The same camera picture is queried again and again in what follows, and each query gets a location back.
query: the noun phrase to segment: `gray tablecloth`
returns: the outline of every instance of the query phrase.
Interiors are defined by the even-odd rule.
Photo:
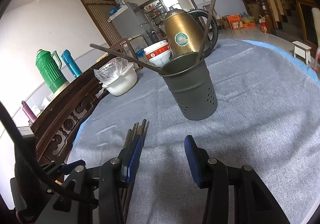
[[[219,40],[206,63],[218,98],[210,117],[184,118],[164,80],[144,68],[130,91],[99,103],[68,162],[102,165],[146,118],[128,224],[201,223],[207,190],[192,180],[186,135],[225,165],[250,164],[291,224],[300,224],[320,192],[319,86],[279,53],[241,40]]]

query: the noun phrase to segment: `green thermos handle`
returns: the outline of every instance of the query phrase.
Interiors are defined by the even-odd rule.
[[[60,60],[60,58],[59,58],[59,56],[58,56],[58,54],[57,54],[57,51],[53,51],[53,52],[52,52],[51,57],[53,58],[53,56],[55,56],[55,57],[57,58],[57,60],[58,60],[58,62],[59,62],[58,68],[59,68],[59,70],[60,70],[61,67],[62,67],[62,62],[61,62],[61,60]]]

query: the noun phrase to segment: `green thermos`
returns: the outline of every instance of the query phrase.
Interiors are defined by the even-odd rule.
[[[53,59],[53,56],[56,56],[59,66]],[[63,73],[60,71],[62,63],[57,51],[54,51],[51,54],[49,51],[40,49],[37,52],[36,66],[40,71],[45,83],[53,93],[55,93],[66,82],[68,82]]]

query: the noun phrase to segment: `metal bolt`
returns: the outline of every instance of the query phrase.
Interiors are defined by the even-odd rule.
[[[252,167],[250,165],[244,165],[243,169],[246,170],[246,171],[251,171]]]
[[[116,164],[120,163],[120,159],[118,157],[112,158],[110,160],[110,163],[112,163],[113,165],[116,165]]]
[[[217,163],[217,160],[215,158],[209,158],[208,163],[211,165],[215,165]]]
[[[84,170],[84,166],[77,166],[76,167],[76,172],[81,172]]]

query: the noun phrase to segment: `plastic bag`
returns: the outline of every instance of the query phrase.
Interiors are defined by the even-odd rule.
[[[119,76],[127,70],[133,63],[121,57],[111,59],[103,65],[99,70],[94,69],[94,75],[103,84],[109,85],[119,78]]]

